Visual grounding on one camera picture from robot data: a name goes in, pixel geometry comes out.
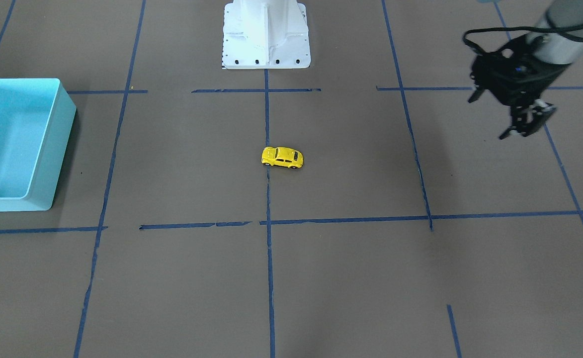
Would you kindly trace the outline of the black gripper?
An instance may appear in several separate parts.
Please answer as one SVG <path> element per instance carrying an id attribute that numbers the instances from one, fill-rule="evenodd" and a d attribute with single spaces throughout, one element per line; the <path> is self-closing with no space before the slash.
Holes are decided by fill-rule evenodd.
<path id="1" fill-rule="evenodd" d="M 543 61 L 527 48 L 500 48 L 498 55 L 500 63 L 495 67 L 495 98 L 509 106 L 511 119 L 500 134 L 500 140 L 511 135 L 530 136 L 556 113 L 554 104 L 538 98 L 568 65 Z"/>

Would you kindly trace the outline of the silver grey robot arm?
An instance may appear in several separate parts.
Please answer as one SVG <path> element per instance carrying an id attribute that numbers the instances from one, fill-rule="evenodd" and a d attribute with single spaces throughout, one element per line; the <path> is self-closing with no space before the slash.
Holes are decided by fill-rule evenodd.
<path id="1" fill-rule="evenodd" d="M 530 136 L 557 112 L 543 92 L 583 55 L 583 0 L 555 0 L 505 49 L 511 56 L 500 78 L 509 89 L 501 102 L 510 109 L 511 123 L 501 140 Z"/>

